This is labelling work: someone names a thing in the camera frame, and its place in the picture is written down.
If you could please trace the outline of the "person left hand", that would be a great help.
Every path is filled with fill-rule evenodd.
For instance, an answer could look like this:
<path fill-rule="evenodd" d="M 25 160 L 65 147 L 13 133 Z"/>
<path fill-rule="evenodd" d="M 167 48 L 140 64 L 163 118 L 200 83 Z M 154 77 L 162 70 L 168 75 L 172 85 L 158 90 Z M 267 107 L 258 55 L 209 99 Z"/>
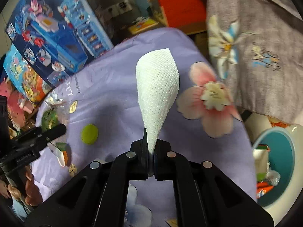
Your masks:
<path fill-rule="evenodd" d="M 43 202 L 42 195 L 40 194 L 39 188 L 34 183 L 34 176 L 28 166 L 25 166 L 25 176 L 27 178 L 25 184 L 25 202 L 27 205 L 35 207 Z M 19 190 L 10 184 L 6 184 L 1 180 L 1 195 L 4 198 L 14 198 L 19 200 L 21 198 L 21 193 Z"/>

